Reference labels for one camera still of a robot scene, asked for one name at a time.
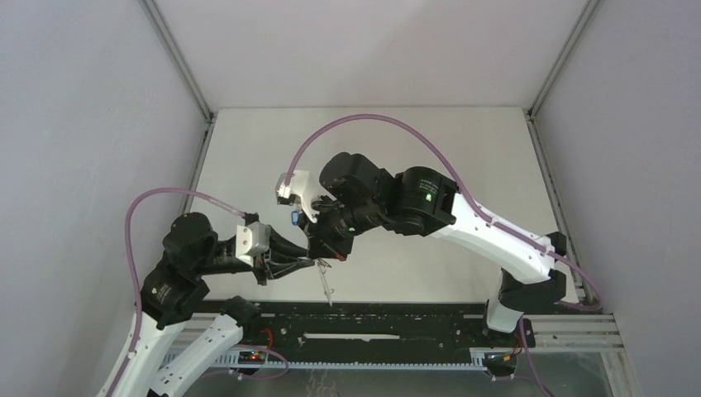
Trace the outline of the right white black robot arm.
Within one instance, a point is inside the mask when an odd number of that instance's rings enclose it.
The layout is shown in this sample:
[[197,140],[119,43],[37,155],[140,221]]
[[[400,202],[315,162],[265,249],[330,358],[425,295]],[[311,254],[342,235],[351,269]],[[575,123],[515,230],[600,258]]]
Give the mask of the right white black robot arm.
[[414,166],[391,175],[361,154],[342,152],[322,169],[326,194],[311,200],[315,215],[301,213],[298,227],[313,259],[345,260],[355,237],[377,227],[405,237],[432,237],[455,243],[502,269],[496,295],[487,302],[482,338],[501,346],[528,312],[550,309],[566,296],[567,277],[550,254],[565,254],[560,232],[538,237],[545,252],[483,220],[460,193],[457,183],[439,172]]

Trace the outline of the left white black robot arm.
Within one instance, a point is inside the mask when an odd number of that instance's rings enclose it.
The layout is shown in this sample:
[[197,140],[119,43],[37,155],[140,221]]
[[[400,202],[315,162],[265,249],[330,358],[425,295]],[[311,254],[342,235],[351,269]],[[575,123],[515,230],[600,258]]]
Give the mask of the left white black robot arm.
[[209,292],[206,275],[251,273],[265,285],[311,267],[305,249],[271,226],[247,215],[228,240],[219,239],[206,215],[176,218],[163,240],[163,255],[137,287],[131,334],[100,396],[182,396],[235,345],[260,335],[274,340],[261,322],[260,309],[241,296],[226,300],[205,331],[169,364],[167,353]]

